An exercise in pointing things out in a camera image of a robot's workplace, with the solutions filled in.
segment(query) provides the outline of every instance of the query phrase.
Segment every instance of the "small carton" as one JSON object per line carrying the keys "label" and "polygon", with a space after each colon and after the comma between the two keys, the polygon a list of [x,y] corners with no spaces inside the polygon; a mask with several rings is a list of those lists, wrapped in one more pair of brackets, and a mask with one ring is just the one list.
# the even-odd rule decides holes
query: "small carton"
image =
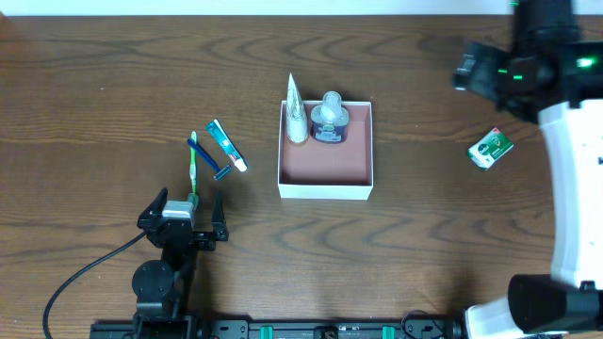
{"label": "small carton", "polygon": [[512,147],[513,143],[495,127],[480,142],[471,146],[467,154],[482,170],[488,170]]}

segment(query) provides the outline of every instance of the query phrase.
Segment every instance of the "white toothpaste cap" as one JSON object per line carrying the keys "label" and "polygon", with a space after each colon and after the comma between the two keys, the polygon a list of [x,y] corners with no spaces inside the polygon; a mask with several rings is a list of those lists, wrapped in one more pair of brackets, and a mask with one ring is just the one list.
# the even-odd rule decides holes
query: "white toothpaste cap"
{"label": "white toothpaste cap", "polygon": [[247,170],[247,165],[245,165],[245,160],[243,159],[237,159],[235,161],[235,166],[238,168],[238,170],[240,171],[245,171]]}

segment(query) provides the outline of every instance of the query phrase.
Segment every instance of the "wire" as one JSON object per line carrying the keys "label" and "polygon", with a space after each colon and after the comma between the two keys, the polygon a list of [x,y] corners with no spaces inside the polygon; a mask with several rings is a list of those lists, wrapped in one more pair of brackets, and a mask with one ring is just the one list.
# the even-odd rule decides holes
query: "wire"
{"label": "wire", "polygon": [[55,294],[50,298],[50,300],[48,300],[48,303],[46,304],[46,308],[44,309],[44,317],[42,318],[42,321],[41,321],[41,325],[44,328],[44,335],[46,335],[46,339],[53,339],[53,336],[50,334],[50,329],[48,328],[48,316],[50,315],[50,309],[53,307],[53,304],[55,303],[55,300],[57,300],[58,295],[60,295],[60,293],[63,292],[63,290],[65,288],[67,288],[67,286],[69,286],[70,283],[73,283],[73,281],[75,279],[79,278],[79,276],[81,276],[82,274],[88,272],[91,268],[93,268],[93,267],[101,264],[105,260],[114,257],[116,254],[119,254],[119,253],[123,252],[124,250],[126,250],[130,246],[134,245],[137,241],[139,241],[146,234],[147,234],[146,231],[143,232],[143,233],[141,233],[141,234],[139,234],[137,237],[135,237],[134,239],[130,240],[129,242],[127,242],[125,245],[121,246],[120,248],[112,251],[111,253],[107,254],[106,256],[104,256],[102,258],[99,258],[96,261],[94,261],[93,263],[91,263],[91,264],[87,265],[86,267],[80,269],[77,273],[73,274],[71,278],[69,278],[66,282],[64,282],[58,288],[58,290],[55,292]]}
{"label": "wire", "polygon": [[[429,315],[429,313],[427,313],[427,312],[425,312],[425,311],[423,311],[423,310],[413,310],[413,311],[411,311],[411,312],[407,313],[407,314],[406,314],[406,315],[405,315],[405,316],[402,318],[402,321],[400,321],[400,324],[402,325],[402,331],[404,332],[404,334],[406,334],[406,336],[408,336],[408,337],[409,337],[409,338],[411,338],[411,339],[418,339],[418,338],[416,338],[415,336],[413,336],[411,333],[409,333],[409,332],[406,330],[406,318],[408,318],[408,316],[409,316],[409,315],[411,315],[411,314],[415,314],[415,313],[421,313],[421,314],[423,314],[423,315]],[[435,326],[435,327],[436,327],[438,330],[440,330],[440,331],[442,332],[442,335],[443,335],[443,336],[444,336],[444,335],[446,335],[446,333],[444,332],[444,329],[442,329],[442,328],[441,328],[441,327],[440,327],[440,326],[439,326],[439,325],[438,325],[438,324],[435,322],[435,319],[432,319],[432,323],[433,323],[433,325],[434,325],[434,326]]]}

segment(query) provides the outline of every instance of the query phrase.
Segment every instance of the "robotic arm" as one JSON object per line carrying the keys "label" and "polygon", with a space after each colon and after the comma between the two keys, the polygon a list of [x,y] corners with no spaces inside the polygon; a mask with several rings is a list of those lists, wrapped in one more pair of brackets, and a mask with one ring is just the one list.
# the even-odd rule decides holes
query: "robotic arm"
{"label": "robotic arm", "polygon": [[579,42],[571,0],[515,1],[510,53],[473,43],[454,76],[521,120],[548,150],[556,240],[550,275],[465,312],[473,338],[603,330],[603,43]]}

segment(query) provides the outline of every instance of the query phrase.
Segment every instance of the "blue toothpaste tube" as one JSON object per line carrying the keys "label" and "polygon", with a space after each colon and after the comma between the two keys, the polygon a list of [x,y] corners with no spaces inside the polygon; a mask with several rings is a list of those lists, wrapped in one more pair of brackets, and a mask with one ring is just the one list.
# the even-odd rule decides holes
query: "blue toothpaste tube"
{"label": "blue toothpaste tube", "polygon": [[233,161],[233,164],[235,164],[238,170],[247,170],[247,164],[245,164],[243,156],[241,156],[241,154],[236,150],[235,144],[230,140],[230,138],[228,138],[218,119],[215,119],[207,124],[205,130],[207,130],[207,132],[209,132],[216,142],[218,142],[220,147],[222,147],[222,150]]}

